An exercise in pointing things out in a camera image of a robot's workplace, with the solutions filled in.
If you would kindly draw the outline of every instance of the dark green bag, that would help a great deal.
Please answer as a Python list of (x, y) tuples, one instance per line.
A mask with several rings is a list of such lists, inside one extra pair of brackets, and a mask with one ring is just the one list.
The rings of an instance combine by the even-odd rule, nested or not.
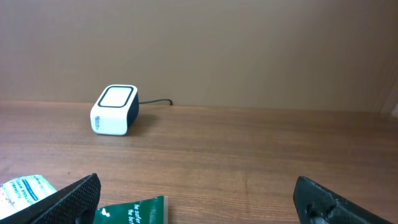
[(95, 211), (94, 224), (167, 224), (167, 212), (167, 197), (158, 196), (99, 208)]

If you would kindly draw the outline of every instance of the white cube device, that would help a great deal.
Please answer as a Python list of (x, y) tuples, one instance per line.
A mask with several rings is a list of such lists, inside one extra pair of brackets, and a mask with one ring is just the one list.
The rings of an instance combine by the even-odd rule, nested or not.
[(91, 109), (91, 127), (97, 134), (125, 135), (138, 111), (137, 87), (110, 85)]

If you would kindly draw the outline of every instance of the logo on device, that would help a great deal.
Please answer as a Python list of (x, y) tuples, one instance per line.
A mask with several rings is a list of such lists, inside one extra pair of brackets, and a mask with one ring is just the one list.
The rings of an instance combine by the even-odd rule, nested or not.
[(100, 128), (100, 117), (96, 116), (95, 117), (95, 128), (98, 130)]

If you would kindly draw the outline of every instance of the brown wooden surface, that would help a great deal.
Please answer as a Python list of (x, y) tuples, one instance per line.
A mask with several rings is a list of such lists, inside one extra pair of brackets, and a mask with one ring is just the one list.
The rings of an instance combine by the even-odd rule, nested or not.
[(306, 175), (398, 222), (398, 121), (367, 113), (141, 106), (127, 136), (91, 130), (92, 104), (0, 102), (0, 182), (61, 189), (96, 172), (100, 206), (168, 195), (171, 223), (298, 223)]

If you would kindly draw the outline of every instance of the beige wall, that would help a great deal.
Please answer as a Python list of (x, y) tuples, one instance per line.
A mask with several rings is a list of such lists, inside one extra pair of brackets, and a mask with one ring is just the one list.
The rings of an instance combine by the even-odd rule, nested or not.
[(396, 0), (2, 0), (0, 99), (391, 111), (397, 30)]

